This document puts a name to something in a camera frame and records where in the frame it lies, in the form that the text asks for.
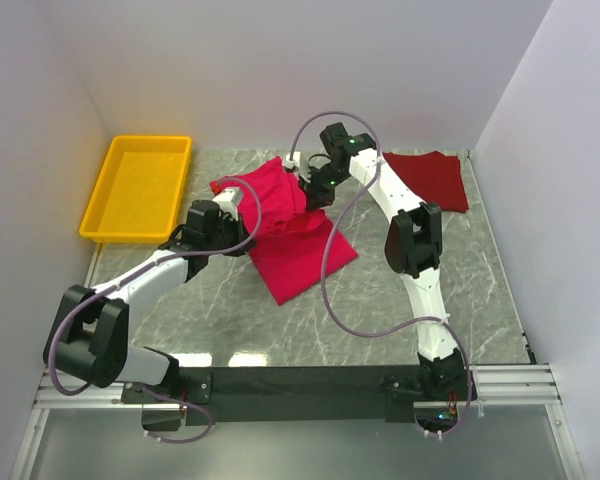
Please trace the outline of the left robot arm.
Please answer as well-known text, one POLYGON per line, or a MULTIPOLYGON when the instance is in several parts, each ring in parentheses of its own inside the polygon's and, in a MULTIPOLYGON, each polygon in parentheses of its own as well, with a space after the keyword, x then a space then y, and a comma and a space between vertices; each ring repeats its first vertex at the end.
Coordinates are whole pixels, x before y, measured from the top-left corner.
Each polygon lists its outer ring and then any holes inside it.
POLYGON ((61 383, 58 375, 65 373, 99 388, 116 382, 142 385, 159 402, 179 394, 178 360, 132 346, 130 327, 161 297, 206 268, 210 257, 241 256, 254 246, 239 212, 238 193, 230 189, 212 200, 194 201, 186 221, 145 261, 103 284, 65 291, 43 351, 59 393, 82 391, 61 383))

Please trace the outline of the yellow plastic tray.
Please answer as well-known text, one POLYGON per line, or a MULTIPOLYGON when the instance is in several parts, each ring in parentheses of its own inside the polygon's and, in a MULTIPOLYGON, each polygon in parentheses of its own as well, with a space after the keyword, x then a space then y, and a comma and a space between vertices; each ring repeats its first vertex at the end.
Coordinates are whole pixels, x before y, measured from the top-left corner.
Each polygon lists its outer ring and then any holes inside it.
POLYGON ((114 137, 80 235, 102 244, 165 241, 176 225, 191 155, 188 136, 114 137))

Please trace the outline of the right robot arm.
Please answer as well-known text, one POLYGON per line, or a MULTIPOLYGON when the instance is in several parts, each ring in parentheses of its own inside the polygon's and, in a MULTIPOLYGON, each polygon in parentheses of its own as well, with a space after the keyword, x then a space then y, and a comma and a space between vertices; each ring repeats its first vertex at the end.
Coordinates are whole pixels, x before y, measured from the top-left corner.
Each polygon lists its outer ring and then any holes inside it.
POLYGON ((324 128, 320 140, 328 158, 320 167, 291 155, 306 207, 333 204, 337 186, 357 180, 388 222, 384 255, 401 279, 414 314, 399 324, 417 331, 419 369, 410 393, 422 399, 472 396, 473 378, 466 350, 451 328, 440 286, 443 251, 441 209, 410 190, 367 133, 351 135, 342 123, 324 128))

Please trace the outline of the bright red t-shirt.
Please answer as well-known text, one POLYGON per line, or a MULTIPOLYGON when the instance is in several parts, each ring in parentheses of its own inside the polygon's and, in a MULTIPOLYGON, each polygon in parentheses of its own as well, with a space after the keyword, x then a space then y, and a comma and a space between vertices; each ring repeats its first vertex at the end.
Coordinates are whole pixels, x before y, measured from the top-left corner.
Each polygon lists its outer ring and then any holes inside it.
POLYGON ((333 222, 322 209, 306 209, 304 192, 279 157, 240 178, 253 187, 262 205, 261 225, 248 255, 282 305, 320 281, 333 222))

